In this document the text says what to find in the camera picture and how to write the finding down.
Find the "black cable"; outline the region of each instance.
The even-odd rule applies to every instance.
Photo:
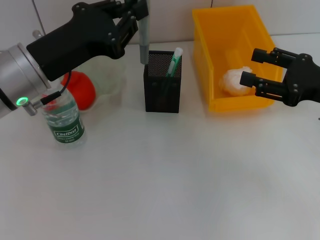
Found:
[[[64,92],[64,90],[66,90],[66,88],[67,88],[67,86],[68,86],[68,84],[69,84],[69,82],[70,82],[70,79],[71,79],[71,74],[72,74],[72,72],[70,71],[70,72],[69,72],[68,79],[67,79],[65,85],[63,86],[63,88],[62,88],[61,91],[60,91],[61,94],[62,94],[62,93]]]
[[[69,72],[69,76],[68,76],[68,79],[66,80],[66,83],[65,85],[63,86],[63,88],[61,89],[61,91],[56,91],[48,96],[45,96],[43,98],[40,99],[40,101],[42,102],[43,105],[47,105],[48,103],[50,103],[51,101],[57,99],[58,97],[61,96],[61,94],[64,92],[64,90],[66,90],[69,82],[70,82],[70,79],[71,79],[71,74],[72,72],[70,71]]]

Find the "black mesh pen holder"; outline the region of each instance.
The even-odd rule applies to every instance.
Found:
[[[166,77],[173,51],[149,51],[144,67],[144,100],[146,112],[179,113],[182,57],[173,77]]]

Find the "yellow plastic box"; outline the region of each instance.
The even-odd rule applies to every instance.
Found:
[[[275,48],[253,5],[194,9],[194,63],[210,112],[264,108],[273,100],[249,95],[231,96],[219,88],[219,81],[230,69],[248,66],[258,77],[282,81],[282,68],[251,61],[255,48]]]

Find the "bottle label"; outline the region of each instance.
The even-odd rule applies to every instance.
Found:
[[[82,123],[80,116],[67,126],[49,126],[55,140],[63,144],[69,144],[77,141],[85,132],[85,126]]]

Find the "pen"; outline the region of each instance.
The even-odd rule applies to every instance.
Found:
[[[150,0],[146,0],[148,11],[150,13]],[[140,62],[144,65],[147,65],[149,62],[149,24],[150,17],[146,16],[138,22],[139,25],[139,48],[140,48]]]
[[[180,47],[177,47],[172,56],[168,72],[166,73],[166,77],[173,77],[177,71],[177,67],[180,61],[180,58],[183,54],[184,50]]]

